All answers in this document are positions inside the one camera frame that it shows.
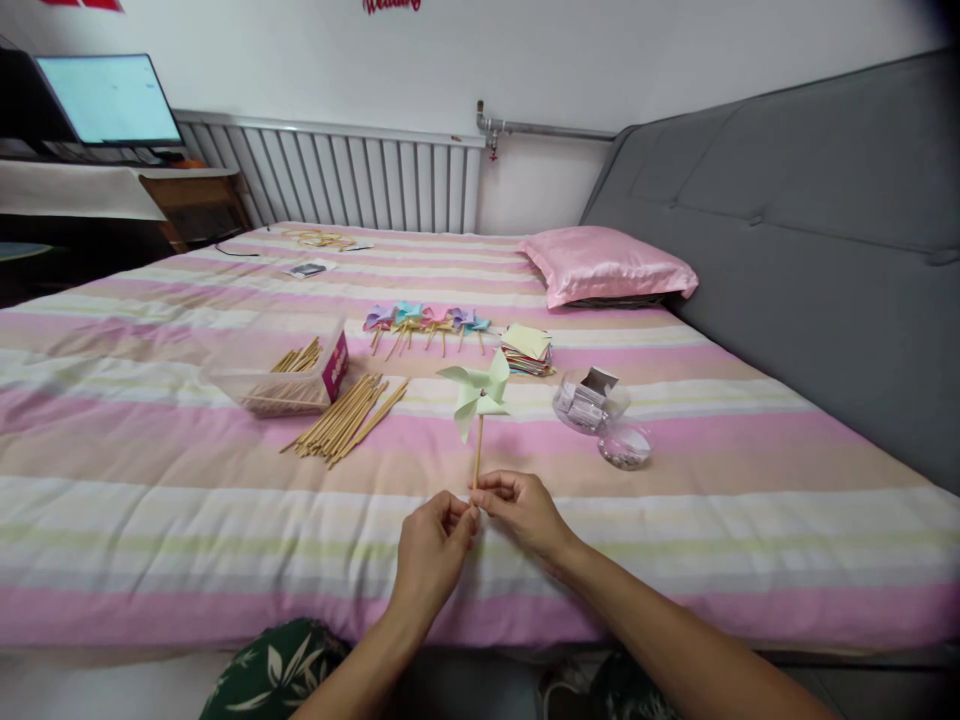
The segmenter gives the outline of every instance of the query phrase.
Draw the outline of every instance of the human hand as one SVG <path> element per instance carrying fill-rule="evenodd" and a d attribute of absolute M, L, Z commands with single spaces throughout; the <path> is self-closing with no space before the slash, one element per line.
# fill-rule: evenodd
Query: human hand
<path fill-rule="evenodd" d="M 551 573 L 556 574 L 569 551 L 581 544 L 536 475 L 495 470 L 482 475 L 477 488 L 470 499 L 491 517 L 503 520 L 520 544 L 542 559 Z"/>
<path fill-rule="evenodd" d="M 479 527 L 479 511 L 446 490 L 407 516 L 388 612 L 426 635 L 457 586 Z"/>

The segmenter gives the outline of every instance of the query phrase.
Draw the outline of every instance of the striped bedsheet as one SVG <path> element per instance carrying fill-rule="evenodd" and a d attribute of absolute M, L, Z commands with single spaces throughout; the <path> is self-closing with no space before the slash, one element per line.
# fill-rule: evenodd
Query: striped bedsheet
<path fill-rule="evenodd" d="M 328 253 L 292 227 L 223 246 L 259 257 L 208 248 L 0 312 L 0 646 L 234 645 L 303 615 L 360 637 L 404 516 L 465 495 L 471 474 L 456 386 L 434 373 L 490 360 L 474 339 L 443 360 L 422 338 L 371 358 L 363 318 L 398 300 L 549 330 L 561 370 L 622 378 L 655 436 L 646 469 L 614 469 L 556 420 L 558 376 L 511 379 L 483 467 L 539 474 L 582 537 L 708 621 L 790 647 L 905 647 L 958 627 L 960 500 L 668 312 L 548 312 L 516 238 L 348 229 L 375 248 Z M 339 267 L 281 272 L 317 257 Z M 354 376 L 412 378 L 330 472 L 278 454 L 309 420 L 254 420 L 201 379 L 267 307 L 343 312 Z M 431 640 L 604 634 L 487 522 Z"/>

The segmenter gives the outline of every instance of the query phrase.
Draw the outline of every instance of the white wall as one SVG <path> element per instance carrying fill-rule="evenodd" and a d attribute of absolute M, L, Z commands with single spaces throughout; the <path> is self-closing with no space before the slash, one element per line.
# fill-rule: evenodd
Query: white wall
<path fill-rule="evenodd" d="M 942 44 L 917 0 L 123 0 L 125 14 L 0 0 L 39 53 L 149 52 L 170 103 L 470 133 L 498 117 L 619 130 Z M 512 138 L 484 163 L 484 232 L 577 221 L 597 143 Z"/>

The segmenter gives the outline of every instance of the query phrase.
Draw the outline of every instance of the satin pillowcase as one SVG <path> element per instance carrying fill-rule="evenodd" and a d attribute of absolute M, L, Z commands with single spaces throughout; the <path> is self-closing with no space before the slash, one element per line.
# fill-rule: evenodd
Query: satin pillowcase
<path fill-rule="evenodd" d="M 531 235 L 520 243 L 547 280 L 547 307 L 584 298 L 679 292 L 700 281 L 683 260 L 618 230 L 572 227 Z"/>

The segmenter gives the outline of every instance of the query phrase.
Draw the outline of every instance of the forearm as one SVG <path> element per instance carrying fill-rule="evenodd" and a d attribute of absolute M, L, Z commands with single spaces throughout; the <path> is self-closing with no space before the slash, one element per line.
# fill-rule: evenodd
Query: forearm
<path fill-rule="evenodd" d="M 429 624 L 387 609 L 347 659 L 293 715 L 292 720 L 376 717 L 413 660 Z"/>
<path fill-rule="evenodd" d="M 743 643 L 578 543 L 560 579 L 606 621 L 687 720 L 829 718 L 805 690 Z"/>

